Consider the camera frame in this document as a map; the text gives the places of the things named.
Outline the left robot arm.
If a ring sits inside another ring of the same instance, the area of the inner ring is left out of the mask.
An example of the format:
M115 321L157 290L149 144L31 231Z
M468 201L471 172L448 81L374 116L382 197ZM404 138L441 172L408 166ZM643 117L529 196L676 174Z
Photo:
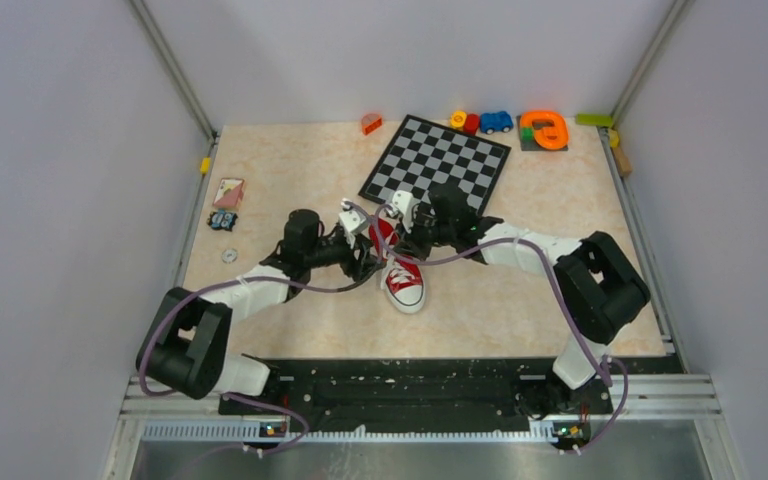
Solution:
M339 266L352 288L365 283L378 268L368 225L358 207L339 213L330 231L315 211L295 210L275 249L248 272L196 291L170 289L136 357L143 393L202 399L231 392L257 413L274 410L281 388L266 363L229 353L232 326L314 291L311 274L319 268Z

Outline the red canvas sneaker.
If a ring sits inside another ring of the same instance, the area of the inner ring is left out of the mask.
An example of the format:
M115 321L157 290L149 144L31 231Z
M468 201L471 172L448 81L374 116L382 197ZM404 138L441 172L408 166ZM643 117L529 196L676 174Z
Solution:
M390 302L403 314L416 314L424 306L426 285L422 272L415 264L417 258L410 247L401 240L399 230L386 219L376 220L381 238L373 226L368 235L373 242L376 256L384 263L380 286Z

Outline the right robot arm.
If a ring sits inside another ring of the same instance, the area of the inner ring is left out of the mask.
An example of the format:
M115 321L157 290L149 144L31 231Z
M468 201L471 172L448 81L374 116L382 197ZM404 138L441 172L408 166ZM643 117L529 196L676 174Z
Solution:
M650 290L615 239L595 231L584 239L541 234L482 216L454 184L434 185L426 201L396 191L387 206L399 220L410 254L426 261L435 247L457 258L541 275L558 301L570 337L552 365L549 404L572 412L587 397L586 383L610 378L609 348L650 302Z

